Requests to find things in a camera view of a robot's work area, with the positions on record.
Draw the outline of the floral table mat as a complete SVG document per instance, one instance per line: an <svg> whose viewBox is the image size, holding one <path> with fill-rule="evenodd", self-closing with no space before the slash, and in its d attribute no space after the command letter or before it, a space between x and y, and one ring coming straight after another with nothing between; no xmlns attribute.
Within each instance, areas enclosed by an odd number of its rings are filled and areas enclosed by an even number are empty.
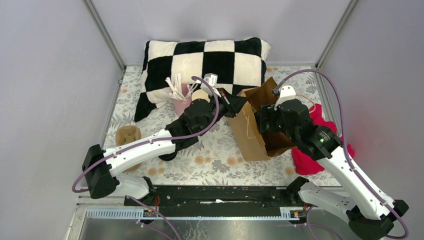
<svg viewBox="0 0 424 240"><path fill-rule="evenodd" d="M265 79L273 77L279 83L286 76L311 66L269 66ZM172 103L154 109L150 115L134 122L136 105L141 93L141 66L129 66L120 81L120 91L107 129L102 148L114 148L116 131L122 126L139 128L141 136L158 132L176 119ZM306 72L290 78L285 85L295 88L297 97L308 107L323 104L319 95L316 74ZM153 158L143 162L134 171L137 177L147 176L154 185L228 185L228 186L287 186L299 175L295 171L291 151L266 161L246 161L235 140L226 118L222 118L211 130L199 138L199 142L179 151L172 161ZM338 181L327 171L305 176L323 187L339 187Z"/></svg>

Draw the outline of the stack of paper cups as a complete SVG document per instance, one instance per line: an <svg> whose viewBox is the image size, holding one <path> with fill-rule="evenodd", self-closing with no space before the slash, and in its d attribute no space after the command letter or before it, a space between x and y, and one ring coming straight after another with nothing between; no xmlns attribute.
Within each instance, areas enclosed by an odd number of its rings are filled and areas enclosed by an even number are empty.
<svg viewBox="0 0 424 240"><path fill-rule="evenodd" d="M207 101L209 103L210 102L210 97L209 97L209 95L208 95L207 92L205 92L202 89L198 89L198 90L196 90L196 91L194 91L192 93L191 100L192 101L195 101L195 100L205 100L205 101Z"/></svg>

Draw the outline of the white wrapped straws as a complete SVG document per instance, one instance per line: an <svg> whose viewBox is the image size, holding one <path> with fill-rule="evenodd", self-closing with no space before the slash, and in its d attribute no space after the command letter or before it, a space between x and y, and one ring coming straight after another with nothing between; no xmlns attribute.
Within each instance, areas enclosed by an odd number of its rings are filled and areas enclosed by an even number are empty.
<svg viewBox="0 0 424 240"><path fill-rule="evenodd" d="M170 93L169 96L178 101L185 101L188 99L191 99L192 94L194 93L195 88L201 83L198 80L194 81L194 84L188 84L187 93L183 93L183 81L182 81L182 75L180 73L177 73L174 76L174 79L172 80L170 77L167 77L165 79L165 82L170 87Z"/></svg>

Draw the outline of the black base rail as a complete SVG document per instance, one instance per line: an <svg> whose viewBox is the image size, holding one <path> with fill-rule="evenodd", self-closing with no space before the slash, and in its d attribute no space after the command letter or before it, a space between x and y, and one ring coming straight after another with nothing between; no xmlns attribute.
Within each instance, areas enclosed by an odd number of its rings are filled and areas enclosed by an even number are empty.
<svg viewBox="0 0 424 240"><path fill-rule="evenodd" d="M281 211L300 212L310 205L291 189L276 186L157 185L139 201L165 217L281 217Z"/></svg>

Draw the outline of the red cloth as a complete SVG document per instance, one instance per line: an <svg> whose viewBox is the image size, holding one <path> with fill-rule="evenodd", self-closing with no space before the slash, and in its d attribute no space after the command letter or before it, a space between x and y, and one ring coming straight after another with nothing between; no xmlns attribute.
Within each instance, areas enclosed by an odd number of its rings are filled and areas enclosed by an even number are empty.
<svg viewBox="0 0 424 240"><path fill-rule="evenodd" d="M295 107L294 126L290 129L290 139L296 145L292 150L295 170L300 175L313 175L322 172L325 167L319 160L330 159L334 151L342 148L343 138L337 135L336 124L326 121L321 116L321 106L317 104L315 110L304 104Z"/></svg>

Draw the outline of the black white checkered pillow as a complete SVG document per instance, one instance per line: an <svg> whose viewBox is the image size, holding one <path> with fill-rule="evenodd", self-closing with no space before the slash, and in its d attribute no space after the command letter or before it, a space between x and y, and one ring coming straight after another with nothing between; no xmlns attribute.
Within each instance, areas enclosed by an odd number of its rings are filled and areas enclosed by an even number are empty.
<svg viewBox="0 0 424 240"><path fill-rule="evenodd" d="M266 59L271 45L258 37L245 40L159 41L144 47L141 89L134 121L145 119L152 110L164 106L171 97L166 78L180 75L181 82L193 84L193 76L217 75L216 86L237 95L243 89L265 82Z"/></svg>

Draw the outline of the pink cup holder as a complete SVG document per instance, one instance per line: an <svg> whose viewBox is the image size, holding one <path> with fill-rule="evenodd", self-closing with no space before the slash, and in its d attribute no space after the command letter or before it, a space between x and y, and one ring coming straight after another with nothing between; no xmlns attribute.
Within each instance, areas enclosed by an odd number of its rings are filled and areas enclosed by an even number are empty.
<svg viewBox="0 0 424 240"><path fill-rule="evenodd" d="M176 115L179 117L184 113L184 110L191 104L192 102L192 84L182 83L181 91L174 92L172 91L170 96L173 102L173 106L175 108Z"/></svg>

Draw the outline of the brown paper bag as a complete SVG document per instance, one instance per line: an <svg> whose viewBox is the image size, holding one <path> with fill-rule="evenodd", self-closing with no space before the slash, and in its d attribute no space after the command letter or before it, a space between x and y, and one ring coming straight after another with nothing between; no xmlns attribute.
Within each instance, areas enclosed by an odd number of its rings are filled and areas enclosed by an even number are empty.
<svg viewBox="0 0 424 240"><path fill-rule="evenodd" d="M255 114L259 112L260 106L276 103L277 97L272 93L276 86L274 78L269 77L260 87L241 90L237 96L246 97L247 102L236 117L227 119L247 162L268 161L296 147L283 133L260 133L258 128Z"/></svg>

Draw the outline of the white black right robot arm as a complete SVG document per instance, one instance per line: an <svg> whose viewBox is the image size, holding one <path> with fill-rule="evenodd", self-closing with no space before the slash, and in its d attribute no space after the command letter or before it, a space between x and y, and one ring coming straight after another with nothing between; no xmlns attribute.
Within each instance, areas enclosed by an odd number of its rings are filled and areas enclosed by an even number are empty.
<svg viewBox="0 0 424 240"><path fill-rule="evenodd" d="M348 193L342 196L298 177L286 193L291 205L315 205L346 222L362 240L387 237L397 218L408 211L404 200L394 200L364 174L350 154L345 153L343 142L334 131L314 124L308 107L298 99L262 105L255 119L261 133L281 132L287 136L302 153L330 172Z"/></svg>

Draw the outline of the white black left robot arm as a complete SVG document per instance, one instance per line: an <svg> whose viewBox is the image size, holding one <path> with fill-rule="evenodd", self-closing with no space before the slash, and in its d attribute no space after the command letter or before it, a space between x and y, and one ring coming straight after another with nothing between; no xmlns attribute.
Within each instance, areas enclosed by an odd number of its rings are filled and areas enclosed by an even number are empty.
<svg viewBox="0 0 424 240"><path fill-rule="evenodd" d="M148 137L115 148L91 146L82 164L86 192L92 199L109 195L136 198L148 206L155 200L154 186L148 177L127 176L123 172L144 161L159 157L173 160L178 153L199 141L222 117L233 118L248 101L219 88L210 100L195 99L184 112L164 129Z"/></svg>

